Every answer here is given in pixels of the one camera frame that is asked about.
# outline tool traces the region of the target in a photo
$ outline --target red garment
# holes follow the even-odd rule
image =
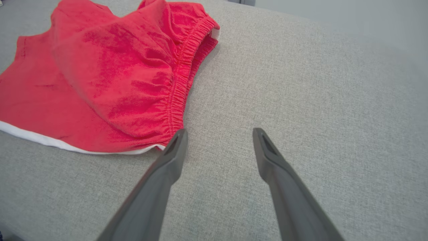
[[[220,29],[202,5],[146,0],[120,18],[89,0],[63,0],[51,21],[47,32],[18,38],[0,75],[0,130],[118,153],[162,148],[183,128],[193,77]]]

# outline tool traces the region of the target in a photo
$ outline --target clothing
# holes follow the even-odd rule
[[[197,3],[143,1],[119,18],[63,0],[51,28],[18,38],[0,75],[0,130],[84,153],[164,148],[183,128],[196,71],[219,25]]]

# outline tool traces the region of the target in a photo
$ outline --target wrinkled red fabric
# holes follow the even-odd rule
[[[219,25],[197,3],[146,0],[115,16],[63,0],[51,28],[18,38],[0,75],[0,121],[93,152],[166,145]]]

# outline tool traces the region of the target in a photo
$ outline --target gray fabric surface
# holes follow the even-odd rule
[[[0,70],[54,0],[6,0]],[[138,0],[99,0],[125,15]],[[279,240],[251,131],[262,127],[346,240],[426,240],[427,78],[375,42],[201,0],[220,24],[187,102],[189,149],[161,240]],[[77,154],[0,132],[0,223],[25,240],[94,240],[157,151]]]

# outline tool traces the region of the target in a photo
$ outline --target red velvet fabric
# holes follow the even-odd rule
[[[166,145],[219,25],[197,3],[143,1],[120,18],[63,0],[51,28],[18,38],[0,75],[0,121],[93,152]]]

